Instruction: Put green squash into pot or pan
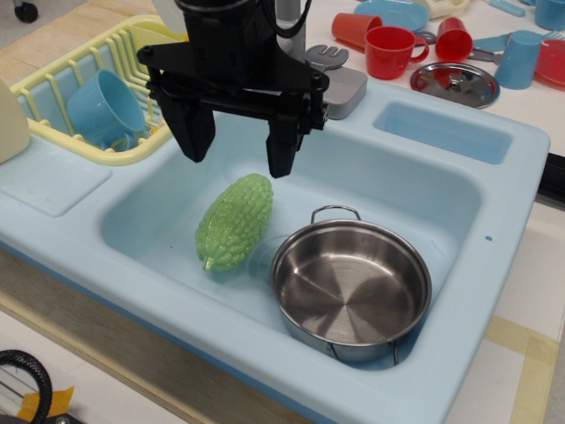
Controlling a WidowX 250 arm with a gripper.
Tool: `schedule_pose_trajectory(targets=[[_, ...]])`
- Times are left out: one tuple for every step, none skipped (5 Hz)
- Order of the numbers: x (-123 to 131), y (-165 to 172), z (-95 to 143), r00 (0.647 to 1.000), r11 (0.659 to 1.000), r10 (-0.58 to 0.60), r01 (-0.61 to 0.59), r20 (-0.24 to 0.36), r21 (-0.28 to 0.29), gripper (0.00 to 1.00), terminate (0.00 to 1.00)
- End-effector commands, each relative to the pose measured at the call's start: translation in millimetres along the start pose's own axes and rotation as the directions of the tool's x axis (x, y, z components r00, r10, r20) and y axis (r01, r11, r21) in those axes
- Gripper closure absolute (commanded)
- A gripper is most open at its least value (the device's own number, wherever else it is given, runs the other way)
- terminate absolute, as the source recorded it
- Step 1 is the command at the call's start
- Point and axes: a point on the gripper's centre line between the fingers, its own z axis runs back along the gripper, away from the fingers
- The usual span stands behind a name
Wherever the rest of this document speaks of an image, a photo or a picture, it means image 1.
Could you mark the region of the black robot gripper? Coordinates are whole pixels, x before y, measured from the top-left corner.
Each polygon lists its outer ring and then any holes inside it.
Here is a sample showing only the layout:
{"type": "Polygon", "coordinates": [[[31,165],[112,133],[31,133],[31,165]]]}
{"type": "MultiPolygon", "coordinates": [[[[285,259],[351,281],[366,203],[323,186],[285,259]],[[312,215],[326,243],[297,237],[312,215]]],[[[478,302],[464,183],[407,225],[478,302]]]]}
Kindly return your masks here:
{"type": "Polygon", "coordinates": [[[277,37],[297,35],[308,7],[279,26],[273,1],[178,1],[188,39],[146,46],[138,60],[183,154],[195,163],[215,137],[214,110],[269,121],[270,175],[290,175],[304,134],[323,128],[328,77],[288,56],[277,37]]]}

